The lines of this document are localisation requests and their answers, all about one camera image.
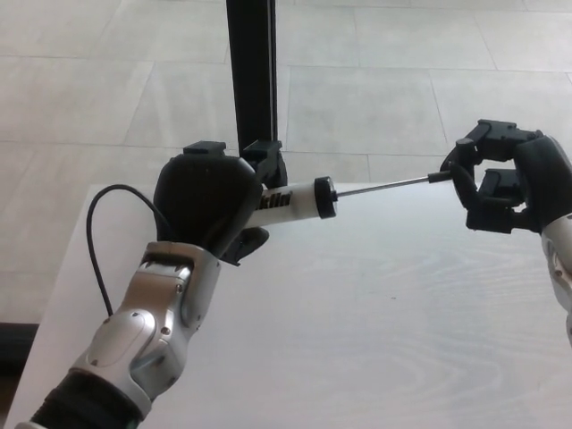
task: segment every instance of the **robotic arm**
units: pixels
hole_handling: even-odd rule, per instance
[[[245,229],[261,224],[252,223],[253,213],[272,208],[280,222],[311,213],[335,215],[337,194],[330,181],[316,180],[300,194],[290,188],[273,189],[272,199],[263,195],[261,183],[283,186],[285,171],[275,147],[254,146],[258,150],[252,155],[262,165],[256,171],[248,157],[223,156],[216,144],[202,144],[165,166],[155,202],[176,231],[176,242],[158,226],[159,241],[148,244],[120,308],[103,322],[31,422],[17,429],[137,427],[154,399],[182,374],[190,337],[215,289],[219,260],[237,264],[267,239],[261,228]],[[515,169],[487,170],[477,188],[474,169],[484,159],[514,160]],[[468,228],[541,234],[556,297],[568,312],[572,345],[572,165],[559,143],[514,123],[479,121],[427,180],[443,179],[453,181]],[[310,209],[302,210],[307,201]],[[287,215],[289,210],[297,215]]]

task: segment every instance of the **grout line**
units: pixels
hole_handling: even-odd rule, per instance
[[[101,39],[103,38],[105,32],[107,31],[107,28],[112,23],[112,21],[115,19],[115,16],[117,16],[117,13],[119,12],[119,10],[121,9],[122,6],[123,6],[123,0],[120,0],[120,2],[118,3],[117,7],[114,10],[114,12],[111,14],[111,17],[109,18],[109,20],[105,24],[104,28],[99,33],[99,37],[97,38],[96,42],[89,49],[88,58],[92,58],[92,55],[93,55],[94,51],[96,50],[97,46],[99,45],[99,42],[101,42]]]
[[[229,65],[225,62],[204,62],[193,60],[154,60],[149,58],[111,58],[111,57],[83,57],[83,56],[56,56],[56,55],[0,55],[0,59],[37,59],[37,60],[72,60],[72,61],[93,61],[106,63],[174,63],[187,65]]]
[[[137,112],[139,111],[139,106],[141,105],[141,100],[143,99],[143,95],[145,94],[145,91],[147,90],[147,85],[151,81],[151,76],[153,75],[154,70],[155,70],[155,63],[153,63],[153,65],[151,65],[151,70],[149,71],[149,75],[147,76],[147,79],[145,80],[145,85],[143,85],[143,89],[141,90],[141,95],[139,96],[139,101],[137,102],[135,109],[133,109],[133,115],[131,116],[131,119],[129,121],[129,126],[127,127],[127,130],[125,131],[125,135],[123,136],[123,140],[122,140],[121,145],[118,145],[118,146],[125,146],[125,143],[127,142],[127,138],[129,137],[129,131],[131,130],[131,127],[133,126],[133,121],[135,121],[135,116],[137,115]]]
[[[24,182],[24,178],[26,177],[26,174],[28,173],[28,170],[30,169],[31,165],[32,165],[32,161],[34,160],[34,158],[36,158],[36,156],[38,156],[38,151],[34,148],[33,149],[34,153],[32,154],[32,156],[29,158],[28,163],[26,164],[26,168],[24,168],[24,171],[21,174],[20,179],[18,180],[18,183],[16,184],[16,186],[14,186],[13,191],[10,193],[10,197],[8,197],[5,201],[4,204],[4,208],[0,211],[0,215],[4,214],[4,211],[8,208],[8,206],[10,205],[10,203],[12,203],[14,197],[16,196],[16,193],[18,191],[18,189],[20,188],[20,186],[22,185],[22,183]]]
[[[369,163],[369,155],[366,155],[366,162],[367,162],[367,177],[369,178],[369,181],[372,181],[372,166]]]
[[[292,68],[289,65],[286,67],[288,68],[288,107],[286,108],[286,141],[284,141],[284,151],[288,151],[288,140],[290,138],[290,106],[292,104]]]
[[[439,115],[439,122],[441,123],[441,131],[443,133],[443,139],[445,140],[445,145],[449,145],[449,141],[447,140],[447,133],[445,132],[445,124],[443,123],[443,117],[441,115],[441,109],[439,108],[439,101],[437,100],[437,93],[435,92],[435,86],[433,84],[433,76],[431,75],[431,71],[427,72],[427,76],[429,77],[429,83],[431,83],[431,91],[433,92],[433,99],[435,100],[435,107],[437,107],[437,114]]]
[[[58,271],[21,271],[21,270],[0,270],[0,274],[31,274],[31,275],[41,275],[41,274],[48,274],[48,275],[58,275]]]
[[[495,70],[499,70],[499,66],[497,66],[497,63],[494,61],[494,57],[492,56],[492,52],[491,52],[491,49],[489,48],[489,44],[486,43],[486,38],[484,38],[483,30],[481,29],[481,26],[479,25],[479,21],[478,21],[478,19],[476,18],[476,12],[473,11],[473,12],[471,13],[471,16],[473,17],[473,21],[475,22],[475,25],[476,25],[476,27],[477,27],[478,30],[479,30],[479,34],[481,35],[481,39],[483,40],[484,47],[486,47],[486,50],[487,50],[487,52],[489,53],[489,56],[491,57],[491,61],[492,61],[492,63],[494,64],[494,69],[495,69]]]
[[[129,148],[136,148],[136,149],[141,149],[141,150],[157,150],[157,149],[165,149],[165,150],[177,150],[177,149],[182,149],[182,147],[176,147],[176,146],[136,146],[136,145],[110,145],[110,144],[96,144],[96,143],[73,143],[73,142],[54,142],[54,141],[44,141],[44,142],[31,142],[31,141],[18,141],[18,140],[0,140],[0,145],[2,144],[19,144],[19,145],[24,145],[24,146],[33,146],[33,147],[45,147],[45,146],[52,146],[52,147],[57,147],[57,146],[72,146],[72,147],[103,147],[103,148],[112,148],[112,147],[117,147],[117,148],[125,148],[125,147],[129,147]],[[232,150],[234,152],[237,152],[238,149],[236,147],[228,147],[227,150]],[[371,153],[366,153],[366,152],[316,152],[316,151],[311,151],[311,150],[283,150],[283,153],[288,153],[288,154],[309,154],[309,155],[343,155],[343,156],[417,156],[417,157],[441,157],[441,156],[446,156],[448,154],[447,153],[442,153],[442,154],[432,154],[432,155],[428,155],[428,154],[387,154],[387,153],[375,153],[375,154],[371,154]]]
[[[356,9],[357,9],[356,7],[353,8],[352,15],[354,17],[354,31],[356,32],[357,67],[361,67],[361,47],[359,44],[358,17],[356,16]]]
[[[152,60],[152,59],[119,59],[119,58],[83,58],[71,56],[50,56],[50,55],[0,55],[1,59],[39,59],[39,60],[68,60],[82,62],[107,62],[107,63],[155,63],[155,64],[178,64],[178,65],[217,65],[229,66],[227,63],[207,63],[191,60]],[[300,69],[365,69],[365,70],[404,70],[404,71],[423,71],[423,70],[443,70],[448,72],[518,72],[518,73],[571,73],[570,70],[519,70],[519,69],[467,69],[467,68],[450,68],[450,67],[407,67],[407,66],[385,66],[374,67],[370,65],[309,65],[309,64],[278,64],[281,67],[300,68]]]

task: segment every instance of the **white table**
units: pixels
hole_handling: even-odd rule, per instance
[[[8,428],[105,318],[85,209]],[[269,228],[242,267],[224,267],[183,377],[141,427],[568,429],[572,350],[539,238],[464,224],[443,183],[345,198],[335,219]],[[117,307],[154,238],[152,215],[116,192],[95,226]]]

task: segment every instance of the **floor tile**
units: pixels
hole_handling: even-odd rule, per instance
[[[353,10],[283,6],[276,9],[277,61],[285,65],[358,65]]]
[[[279,137],[286,137],[290,71],[278,69]],[[200,140],[238,147],[231,67],[157,63],[127,137],[131,146],[183,147]]]
[[[0,214],[0,272],[57,273],[88,186],[155,184],[161,168],[177,153],[165,148],[37,145]]]
[[[292,68],[288,150],[444,155],[427,71]]]
[[[572,12],[570,0],[524,0],[529,11]]]
[[[411,0],[296,0],[296,4],[321,6],[409,7]]]
[[[572,13],[476,12],[500,70],[572,71]]]
[[[34,155],[30,147],[0,142],[0,213],[18,187]]]
[[[0,322],[39,324],[54,289],[56,275],[0,272]]]
[[[482,9],[487,11],[524,11],[523,0],[411,0],[413,7],[443,9]]]
[[[3,0],[0,55],[87,57],[121,0]]]
[[[223,63],[226,22],[223,4],[123,0],[94,56]]]
[[[356,22],[363,66],[494,68],[471,12],[360,8]]]
[[[444,156],[369,155],[372,182],[406,181],[438,172]]]
[[[479,119],[542,130],[572,150],[572,84],[564,73],[431,71],[447,139],[465,137]]]
[[[119,145],[151,66],[0,58],[0,140]]]
[[[284,152],[283,156],[291,183],[323,176],[330,176],[334,183],[369,182],[365,155]]]

